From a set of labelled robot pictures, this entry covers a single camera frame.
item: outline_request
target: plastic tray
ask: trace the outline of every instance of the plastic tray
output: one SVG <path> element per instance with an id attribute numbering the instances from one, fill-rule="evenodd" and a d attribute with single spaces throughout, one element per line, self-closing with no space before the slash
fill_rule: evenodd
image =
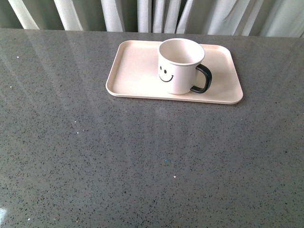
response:
<path id="1" fill-rule="evenodd" d="M 162 90 L 157 78 L 160 42 L 129 40 L 120 44 L 108 80 L 107 91 L 113 96 L 235 104 L 243 97 L 231 53 L 223 46 L 201 44 L 206 55 L 202 64 L 212 72 L 212 83 L 203 94 L 188 92 L 169 94 Z M 204 77 L 198 76 L 195 85 L 204 86 Z"/>

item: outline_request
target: black handle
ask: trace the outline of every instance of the black handle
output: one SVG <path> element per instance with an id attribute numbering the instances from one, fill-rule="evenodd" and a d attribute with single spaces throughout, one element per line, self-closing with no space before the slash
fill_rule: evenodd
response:
<path id="1" fill-rule="evenodd" d="M 206 83 L 205 83 L 204 88 L 200 88 L 200 87 L 197 87 L 194 85 L 190 90 L 195 93 L 202 94 L 202 93 L 206 92 L 207 89 L 209 89 L 209 87 L 211 85 L 211 81 L 212 81 L 212 74 L 211 74 L 211 71 L 202 64 L 198 64 L 198 66 L 195 69 L 199 70 L 200 72 L 202 72 L 204 74 L 204 76 L 206 77 Z"/>

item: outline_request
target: white mug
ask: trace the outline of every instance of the white mug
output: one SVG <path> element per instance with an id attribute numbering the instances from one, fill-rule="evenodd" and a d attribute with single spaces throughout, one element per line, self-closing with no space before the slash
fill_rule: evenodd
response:
<path id="1" fill-rule="evenodd" d="M 173 38 L 162 42 L 158 47 L 158 78 L 170 94 L 206 92 L 212 81 L 210 70 L 201 64 L 205 50 L 198 43 L 183 38 Z M 204 88 L 194 85 L 197 72 L 206 78 Z"/>

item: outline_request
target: curtain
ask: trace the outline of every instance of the curtain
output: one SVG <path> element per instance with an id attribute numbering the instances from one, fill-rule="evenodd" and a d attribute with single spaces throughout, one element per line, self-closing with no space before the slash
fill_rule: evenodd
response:
<path id="1" fill-rule="evenodd" d="M 304 0 L 0 0 L 0 28 L 304 37 Z"/>

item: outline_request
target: countertop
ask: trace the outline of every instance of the countertop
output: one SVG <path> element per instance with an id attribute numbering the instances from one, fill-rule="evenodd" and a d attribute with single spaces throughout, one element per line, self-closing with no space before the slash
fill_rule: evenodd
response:
<path id="1" fill-rule="evenodd" d="M 228 48 L 238 104 L 111 96 L 120 43 Z M 304 224 L 304 39 L 0 29 L 1 227 Z"/>

